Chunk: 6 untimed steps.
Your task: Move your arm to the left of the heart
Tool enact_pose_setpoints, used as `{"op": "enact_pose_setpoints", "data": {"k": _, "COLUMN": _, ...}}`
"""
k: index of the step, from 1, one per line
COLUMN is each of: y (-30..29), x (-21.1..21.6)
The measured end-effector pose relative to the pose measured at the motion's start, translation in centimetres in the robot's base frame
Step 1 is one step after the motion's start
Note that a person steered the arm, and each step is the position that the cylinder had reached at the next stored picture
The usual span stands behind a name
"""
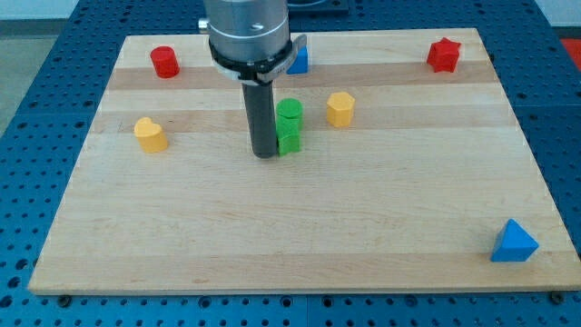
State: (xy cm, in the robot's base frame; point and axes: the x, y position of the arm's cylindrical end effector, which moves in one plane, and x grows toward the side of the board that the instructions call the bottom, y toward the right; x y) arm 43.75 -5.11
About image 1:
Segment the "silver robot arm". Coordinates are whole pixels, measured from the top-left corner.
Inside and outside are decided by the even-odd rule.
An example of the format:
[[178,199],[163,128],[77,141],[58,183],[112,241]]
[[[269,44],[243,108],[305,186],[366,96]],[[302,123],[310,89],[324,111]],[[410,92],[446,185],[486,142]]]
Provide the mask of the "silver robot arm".
[[285,0],[204,0],[212,60],[242,84],[271,83],[284,74],[307,45],[291,37]]

